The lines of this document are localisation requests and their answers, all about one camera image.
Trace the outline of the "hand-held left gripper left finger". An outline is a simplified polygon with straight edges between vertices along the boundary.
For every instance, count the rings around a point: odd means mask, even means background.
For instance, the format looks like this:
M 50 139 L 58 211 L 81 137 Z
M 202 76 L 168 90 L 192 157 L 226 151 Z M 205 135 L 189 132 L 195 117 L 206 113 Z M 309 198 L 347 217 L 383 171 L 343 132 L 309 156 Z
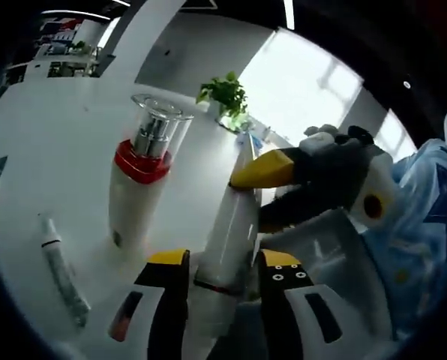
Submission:
M 100 359 L 180 359 L 188 318 L 190 251 L 154 253 L 136 280 L 102 305 Z

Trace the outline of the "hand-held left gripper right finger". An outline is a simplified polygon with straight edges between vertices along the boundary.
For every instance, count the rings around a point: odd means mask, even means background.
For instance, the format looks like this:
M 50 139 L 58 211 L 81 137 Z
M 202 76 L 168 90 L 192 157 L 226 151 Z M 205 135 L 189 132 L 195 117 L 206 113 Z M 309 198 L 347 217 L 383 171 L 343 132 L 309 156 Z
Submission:
M 258 253 L 261 317 L 270 359 L 385 359 L 395 348 L 388 332 L 331 287 L 315 284 L 294 256 Z

